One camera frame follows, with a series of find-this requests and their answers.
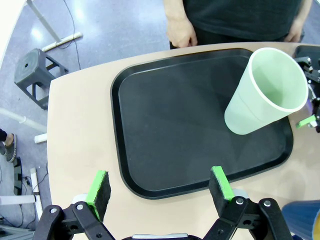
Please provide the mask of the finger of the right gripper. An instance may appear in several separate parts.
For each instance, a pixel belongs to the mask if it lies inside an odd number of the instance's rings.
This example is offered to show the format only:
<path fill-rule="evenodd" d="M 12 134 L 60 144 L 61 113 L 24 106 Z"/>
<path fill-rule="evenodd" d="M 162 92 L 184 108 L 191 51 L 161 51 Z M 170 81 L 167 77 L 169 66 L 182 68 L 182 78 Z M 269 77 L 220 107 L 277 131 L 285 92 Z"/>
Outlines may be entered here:
<path fill-rule="evenodd" d="M 313 68 L 310 57 L 296 57 L 294 60 L 301 67 L 308 82 L 320 83 L 320 69 Z"/>
<path fill-rule="evenodd" d="M 297 129 L 308 126 L 320 133 L 320 84 L 308 84 L 308 100 L 306 102 L 310 116 L 295 124 Z"/>

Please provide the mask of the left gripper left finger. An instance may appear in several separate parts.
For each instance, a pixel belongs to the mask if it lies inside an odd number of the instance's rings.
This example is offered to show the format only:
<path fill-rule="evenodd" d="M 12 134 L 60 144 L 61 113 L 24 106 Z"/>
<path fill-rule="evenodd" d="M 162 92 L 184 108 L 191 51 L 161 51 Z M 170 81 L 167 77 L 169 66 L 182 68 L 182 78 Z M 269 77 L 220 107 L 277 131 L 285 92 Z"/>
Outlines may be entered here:
<path fill-rule="evenodd" d="M 99 170 L 84 201 L 43 210 L 32 240 L 72 240 L 82 233 L 88 240 L 116 240 L 103 224 L 110 197 L 109 173 Z"/>

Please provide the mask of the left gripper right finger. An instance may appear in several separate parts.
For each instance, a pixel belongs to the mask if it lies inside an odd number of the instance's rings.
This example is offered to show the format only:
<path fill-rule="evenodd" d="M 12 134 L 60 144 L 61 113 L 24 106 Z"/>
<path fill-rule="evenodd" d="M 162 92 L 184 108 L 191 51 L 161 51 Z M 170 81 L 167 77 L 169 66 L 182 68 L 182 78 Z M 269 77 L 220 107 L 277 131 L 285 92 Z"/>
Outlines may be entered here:
<path fill-rule="evenodd" d="M 221 166 L 211 168 L 208 189 L 218 219 L 202 240 L 231 240 L 238 229 L 247 229 L 254 240 L 293 240 L 277 201 L 235 195 Z"/>

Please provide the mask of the tall pale green cup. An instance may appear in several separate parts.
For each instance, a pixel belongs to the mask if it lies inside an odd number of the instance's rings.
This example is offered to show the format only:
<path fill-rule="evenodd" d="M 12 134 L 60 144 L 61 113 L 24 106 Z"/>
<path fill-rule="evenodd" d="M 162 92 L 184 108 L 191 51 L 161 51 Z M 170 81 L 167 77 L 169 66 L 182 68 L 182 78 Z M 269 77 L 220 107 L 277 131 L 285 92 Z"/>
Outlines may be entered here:
<path fill-rule="evenodd" d="M 302 109 L 308 94 L 305 74 L 291 56 L 260 48 L 250 56 L 226 107 L 225 124 L 233 133 L 247 135 Z"/>

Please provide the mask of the person's left forearm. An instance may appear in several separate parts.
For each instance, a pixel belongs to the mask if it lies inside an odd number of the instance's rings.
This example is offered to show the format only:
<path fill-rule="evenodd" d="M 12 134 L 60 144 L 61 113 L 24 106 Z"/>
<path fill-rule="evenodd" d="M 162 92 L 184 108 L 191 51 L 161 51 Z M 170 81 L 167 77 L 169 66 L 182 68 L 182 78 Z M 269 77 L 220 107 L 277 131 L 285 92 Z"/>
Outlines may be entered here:
<path fill-rule="evenodd" d="M 294 24 L 298 24 L 299 26 L 304 25 L 311 10 L 312 2 L 313 0 L 301 0 L 299 9 L 293 21 Z"/>

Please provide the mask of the person's right forearm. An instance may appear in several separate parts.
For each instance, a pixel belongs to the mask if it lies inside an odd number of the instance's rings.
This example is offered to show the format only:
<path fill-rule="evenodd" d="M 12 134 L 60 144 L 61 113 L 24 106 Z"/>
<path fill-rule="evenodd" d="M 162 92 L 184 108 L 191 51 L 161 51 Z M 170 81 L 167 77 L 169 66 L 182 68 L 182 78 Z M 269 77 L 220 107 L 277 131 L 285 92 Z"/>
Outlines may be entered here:
<path fill-rule="evenodd" d="M 187 17 L 183 0 L 163 0 L 163 4 L 168 20 L 182 20 Z"/>

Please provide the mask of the person's left hand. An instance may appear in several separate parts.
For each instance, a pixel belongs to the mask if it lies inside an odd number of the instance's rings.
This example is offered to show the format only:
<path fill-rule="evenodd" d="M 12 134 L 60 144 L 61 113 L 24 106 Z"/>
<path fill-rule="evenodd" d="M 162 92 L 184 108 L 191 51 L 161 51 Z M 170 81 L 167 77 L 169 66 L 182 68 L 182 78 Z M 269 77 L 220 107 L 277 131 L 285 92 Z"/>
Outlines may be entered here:
<path fill-rule="evenodd" d="M 292 23 L 292 26 L 284 39 L 284 42 L 287 43 L 298 43 L 301 39 L 303 32 L 304 22 L 300 19 L 295 19 Z"/>

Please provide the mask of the person's right hand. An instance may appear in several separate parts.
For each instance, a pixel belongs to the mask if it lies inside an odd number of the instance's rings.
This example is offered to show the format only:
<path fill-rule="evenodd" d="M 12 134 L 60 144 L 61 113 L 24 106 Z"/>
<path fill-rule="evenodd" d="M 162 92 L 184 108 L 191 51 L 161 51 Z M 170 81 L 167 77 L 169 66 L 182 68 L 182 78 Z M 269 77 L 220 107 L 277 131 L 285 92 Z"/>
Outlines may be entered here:
<path fill-rule="evenodd" d="M 195 29 L 186 16 L 167 17 L 167 36 L 175 48 L 198 45 Z"/>

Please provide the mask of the black plastic tray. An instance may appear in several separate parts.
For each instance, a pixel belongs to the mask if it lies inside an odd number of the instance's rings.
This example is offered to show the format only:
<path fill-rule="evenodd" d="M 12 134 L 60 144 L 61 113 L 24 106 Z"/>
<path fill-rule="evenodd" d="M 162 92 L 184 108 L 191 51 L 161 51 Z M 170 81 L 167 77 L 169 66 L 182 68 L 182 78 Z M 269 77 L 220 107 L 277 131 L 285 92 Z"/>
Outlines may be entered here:
<path fill-rule="evenodd" d="M 197 52 L 132 65 L 110 90 L 118 164 L 124 184 L 156 200 L 208 187 L 221 166 L 235 182 L 283 164 L 291 155 L 287 117 L 238 135 L 224 113 L 252 51 Z"/>
<path fill-rule="evenodd" d="M 295 49 L 294 56 L 296 58 L 309 57 L 312 61 L 317 61 L 320 59 L 320 46 L 300 45 Z"/>

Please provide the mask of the white table foot bar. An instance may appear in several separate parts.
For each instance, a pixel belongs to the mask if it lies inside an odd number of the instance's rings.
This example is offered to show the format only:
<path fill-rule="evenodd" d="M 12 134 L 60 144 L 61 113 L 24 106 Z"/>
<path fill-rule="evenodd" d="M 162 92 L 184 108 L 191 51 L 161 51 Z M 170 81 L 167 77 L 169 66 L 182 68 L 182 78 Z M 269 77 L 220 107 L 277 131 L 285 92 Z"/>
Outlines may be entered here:
<path fill-rule="evenodd" d="M 9 111 L 3 107 L 0 107 L 0 114 L 15 120 L 15 121 L 19 122 L 20 124 L 23 124 L 23 125 L 26 125 L 30 128 L 33 128 L 33 129 L 37 130 L 38 132 L 41 132 L 41 134 L 36 135 L 34 137 L 34 142 L 36 144 L 44 143 L 48 140 L 47 126 L 40 124 L 38 122 L 35 122 L 35 121 L 27 118 L 26 116 L 22 116 L 22 115 L 14 113 L 12 111 Z"/>
<path fill-rule="evenodd" d="M 32 191 L 30 195 L 0 195 L 0 206 L 33 204 L 35 208 L 35 219 L 39 220 L 43 213 L 43 207 L 40 197 L 37 169 L 30 169 L 30 179 Z"/>

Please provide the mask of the blue mug yellow inside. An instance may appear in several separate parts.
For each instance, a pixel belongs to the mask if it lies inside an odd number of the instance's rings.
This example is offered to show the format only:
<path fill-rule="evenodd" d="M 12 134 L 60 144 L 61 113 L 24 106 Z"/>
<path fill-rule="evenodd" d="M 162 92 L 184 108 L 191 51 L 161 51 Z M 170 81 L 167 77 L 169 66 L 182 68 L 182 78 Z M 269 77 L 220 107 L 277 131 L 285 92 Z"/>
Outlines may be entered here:
<path fill-rule="evenodd" d="M 320 199 L 290 202 L 282 214 L 291 233 L 303 240 L 320 240 Z"/>

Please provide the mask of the person's black t-shirt torso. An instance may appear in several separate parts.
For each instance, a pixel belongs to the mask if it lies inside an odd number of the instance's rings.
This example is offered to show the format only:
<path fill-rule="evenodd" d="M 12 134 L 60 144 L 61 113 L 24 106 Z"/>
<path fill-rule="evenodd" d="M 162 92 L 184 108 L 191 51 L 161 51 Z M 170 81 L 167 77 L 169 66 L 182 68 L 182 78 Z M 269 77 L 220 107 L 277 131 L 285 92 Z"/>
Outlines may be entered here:
<path fill-rule="evenodd" d="M 197 46 L 284 42 L 301 0 L 183 0 Z"/>

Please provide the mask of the grey sneaker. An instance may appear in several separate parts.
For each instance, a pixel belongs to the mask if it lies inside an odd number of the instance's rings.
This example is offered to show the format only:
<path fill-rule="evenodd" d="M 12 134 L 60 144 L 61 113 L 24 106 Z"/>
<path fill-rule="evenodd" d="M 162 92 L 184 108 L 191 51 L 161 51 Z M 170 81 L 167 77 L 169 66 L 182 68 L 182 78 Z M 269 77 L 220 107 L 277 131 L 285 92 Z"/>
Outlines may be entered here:
<path fill-rule="evenodd" d="M 8 134 L 4 144 L 6 148 L 6 161 L 11 163 L 17 156 L 17 136 L 14 133 Z"/>

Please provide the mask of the grey plastic stool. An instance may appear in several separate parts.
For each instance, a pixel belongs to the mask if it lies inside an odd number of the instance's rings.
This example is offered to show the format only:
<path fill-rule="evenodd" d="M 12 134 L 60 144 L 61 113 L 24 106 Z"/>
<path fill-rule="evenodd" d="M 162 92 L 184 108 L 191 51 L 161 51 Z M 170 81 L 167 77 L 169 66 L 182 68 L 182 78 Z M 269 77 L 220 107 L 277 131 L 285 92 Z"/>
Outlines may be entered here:
<path fill-rule="evenodd" d="M 47 110 L 49 95 L 37 98 L 36 88 L 48 91 L 52 80 L 57 77 L 51 73 L 58 69 L 58 76 L 66 75 L 69 70 L 39 48 L 35 48 L 18 61 L 14 73 L 15 85 L 23 91 L 41 109 Z"/>

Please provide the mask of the white side table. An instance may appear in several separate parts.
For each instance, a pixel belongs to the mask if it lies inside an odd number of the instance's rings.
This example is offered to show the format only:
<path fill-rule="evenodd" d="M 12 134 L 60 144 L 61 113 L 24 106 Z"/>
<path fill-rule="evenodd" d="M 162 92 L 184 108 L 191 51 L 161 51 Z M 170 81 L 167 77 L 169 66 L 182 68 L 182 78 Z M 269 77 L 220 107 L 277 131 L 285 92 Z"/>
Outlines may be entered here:
<path fill-rule="evenodd" d="M 54 48 L 82 38 L 82 32 L 74 31 L 71 35 L 60 38 L 44 15 L 39 11 L 33 0 L 0 0 L 0 68 L 2 67 L 5 53 L 10 42 L 13 30 L 21 15 L 24 6 L 29 6 L 33 13 L 37 16 L 41 24 L 54 39 L 54 42 L 43 47 L 43 52 L 48 52 Z"/>

